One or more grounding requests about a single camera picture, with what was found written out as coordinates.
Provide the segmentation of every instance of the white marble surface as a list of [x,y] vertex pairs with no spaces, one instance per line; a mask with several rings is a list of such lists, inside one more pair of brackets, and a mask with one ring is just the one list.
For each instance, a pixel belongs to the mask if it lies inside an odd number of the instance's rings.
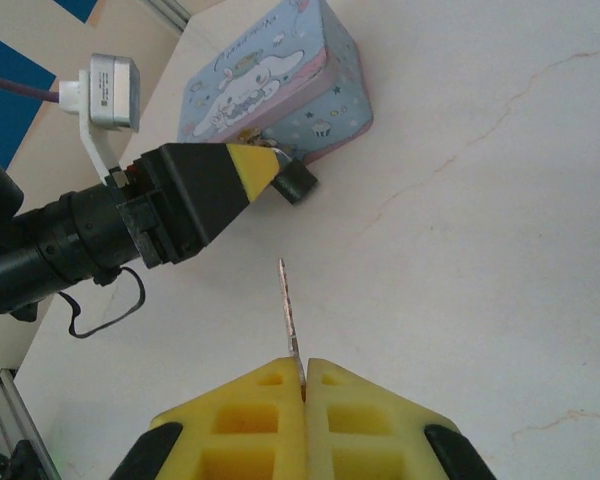
[[[186,81],[274,3],[194,18],[127,161],[176,138]],[[600,479],[600,1],[330,4],[375,124],[301,207],[268,192],[143,271],[121,325],[74,341],[54,301],[17,382],[63,478],[105,477],[153,415],[284,354],[282,255],[305,357],[446,414],[499,478]],[[85,327],[133,300],[73,293]]]

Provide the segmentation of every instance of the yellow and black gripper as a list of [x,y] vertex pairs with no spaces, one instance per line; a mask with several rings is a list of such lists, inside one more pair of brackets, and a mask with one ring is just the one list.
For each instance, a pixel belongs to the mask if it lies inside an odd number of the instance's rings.
[[168,143],[129,168],[166,169],[167,176],[150,176],[175,182],[202,245],[211,243],[268,185],[296,204],[318,181],[282,150],[239,144]]
[[448,418],[327,360],[290,357],[158,415],[111,480],[495,480]]

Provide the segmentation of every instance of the light blue box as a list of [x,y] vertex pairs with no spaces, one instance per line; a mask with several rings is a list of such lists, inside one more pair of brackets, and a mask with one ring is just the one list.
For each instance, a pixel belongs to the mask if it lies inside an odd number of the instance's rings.
[[178,141],[278,146],[311,162],[372,122],[349,32],[324,0],[285,0],[189,81]]

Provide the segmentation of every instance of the purple cable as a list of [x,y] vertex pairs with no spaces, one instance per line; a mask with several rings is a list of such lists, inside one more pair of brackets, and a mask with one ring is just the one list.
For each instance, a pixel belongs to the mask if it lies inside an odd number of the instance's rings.
[[6,78],[0,77],[0,89],[6,90],[7,92],[23,95],[25,97],[35,98],[42,100],[43,102],[58,103],[60,101],[60,95],[58,92],[51,92],[49,90],[42,90],[40,88],[30,87],[29,85],[23,85],[22,83],[12,82]]

